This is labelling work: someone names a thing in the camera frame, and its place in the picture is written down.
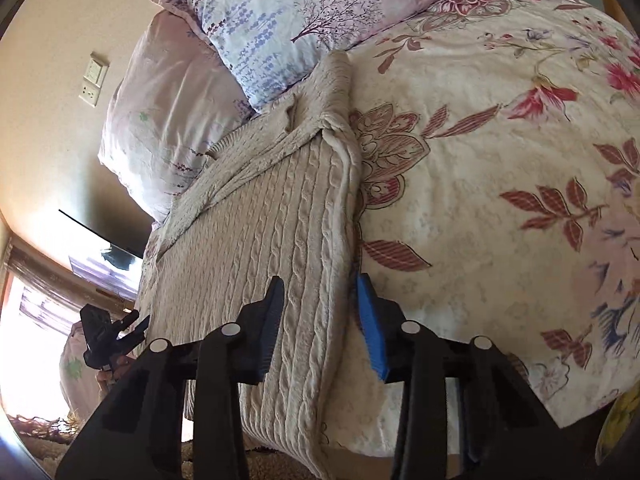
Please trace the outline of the person's left hand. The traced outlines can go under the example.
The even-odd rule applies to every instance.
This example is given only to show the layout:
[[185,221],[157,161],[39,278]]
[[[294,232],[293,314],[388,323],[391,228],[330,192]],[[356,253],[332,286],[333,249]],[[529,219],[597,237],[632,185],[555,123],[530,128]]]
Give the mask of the person's left hand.
[[127,374],[132,364],[134,364],[134,358],[130,358],[130,356],[119,356],[109,370],[100,370],[99,373],[96,374],[96,381],[100,386],[100,390],[103,393],[108,393],[116,382]]

